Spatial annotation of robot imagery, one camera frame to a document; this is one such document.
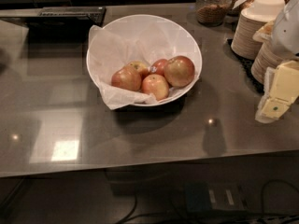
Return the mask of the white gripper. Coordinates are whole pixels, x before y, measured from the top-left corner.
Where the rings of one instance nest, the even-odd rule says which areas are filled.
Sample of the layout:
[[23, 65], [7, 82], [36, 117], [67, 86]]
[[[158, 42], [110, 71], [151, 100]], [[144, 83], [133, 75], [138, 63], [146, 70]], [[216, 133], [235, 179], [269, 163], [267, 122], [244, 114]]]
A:
[[[290, 0], [278, 14], [275, 23], [267, 22], [253, 35], [257, 42], [271, 37], [276, 55], [290, 60], [299, 59], [299, 0]], [[264, 96], [259, 103], [259, 116], [278, 120], [299, 97], [299, 62], [281, 63], [268, 67], [264, 76]]]

